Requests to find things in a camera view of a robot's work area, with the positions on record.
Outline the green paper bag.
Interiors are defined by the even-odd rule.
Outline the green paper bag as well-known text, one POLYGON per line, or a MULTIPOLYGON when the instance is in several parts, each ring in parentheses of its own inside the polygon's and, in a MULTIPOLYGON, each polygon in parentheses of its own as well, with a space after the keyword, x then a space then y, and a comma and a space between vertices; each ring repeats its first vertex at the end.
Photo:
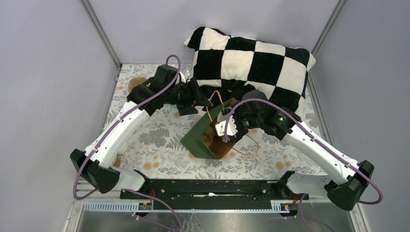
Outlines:
POLYGON ((254 156, 259 150, 259 144, 248 134, 246 136, 251 139, 256 145, 256 151, 252 154, 243 153, 234 148, 233 142, 225 143, 221 137, 217 135, 215 124, 217 122, 217 115, 224 106, 231 106, 237 102, 236 99, 231 98, 228 101, 223 102, 221 93, 215 90, 210 100, 215 95, 218 95, 218 103, 214 109, 209 110, 206 107, 206 114, 188 131, 188 133, 180 140, 182 145, 196 158, 220 160, 230 151, 236 151, 237 153, 245 156, 254 156))

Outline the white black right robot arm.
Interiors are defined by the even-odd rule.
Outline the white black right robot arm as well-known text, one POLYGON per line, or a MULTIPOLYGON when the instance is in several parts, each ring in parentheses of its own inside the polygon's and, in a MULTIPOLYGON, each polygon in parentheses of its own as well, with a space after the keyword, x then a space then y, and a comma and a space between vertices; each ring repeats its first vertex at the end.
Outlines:
POLYGON ((357 161, 337 150, 293 111, 269 102, 261 91, 252 90, 241 101, 224 107, 215 124, 217 135, 225 142, 237 142, 255 128, 295 147, 326 173, 288 171, 277 186, 281 198, 289 199, 294 194, 322 196, 340 209, 351 211, 361 202, 366 188, 375 186, 371 180, 374 172, 371 162, 357 161))

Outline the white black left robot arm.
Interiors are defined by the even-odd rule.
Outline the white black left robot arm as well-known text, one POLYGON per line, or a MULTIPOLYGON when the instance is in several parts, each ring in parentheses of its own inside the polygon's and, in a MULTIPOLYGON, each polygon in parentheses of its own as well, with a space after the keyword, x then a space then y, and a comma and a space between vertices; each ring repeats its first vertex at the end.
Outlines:
POLYGON ((166 104, 176 105, 181 115, 198 113, 197 106, 212 106, 194 77, 186 80, 180 69, 160 65, 153 77, 132 89, 120 112, 92 144, 70 154, 76 178, 93 186, 92 193, 131 189, 137 198, 147 197, 150 186, 140 173, 112 164, 131 134, 166 104))

